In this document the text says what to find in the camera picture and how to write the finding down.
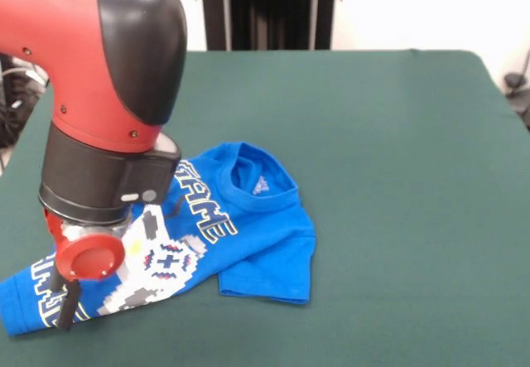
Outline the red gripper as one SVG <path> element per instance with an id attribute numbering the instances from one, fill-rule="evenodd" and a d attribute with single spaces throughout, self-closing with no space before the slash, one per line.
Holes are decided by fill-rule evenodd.
<path id="1" fill-rule="evenodd" d="M 49 289 L 65 292 L 57 327 L 69 331 L 74 323 L 81 287 L 78 280 L 101 280 L 123 263 L 124 225 L 80 225 L 43 210 L 55 243 Z"/>

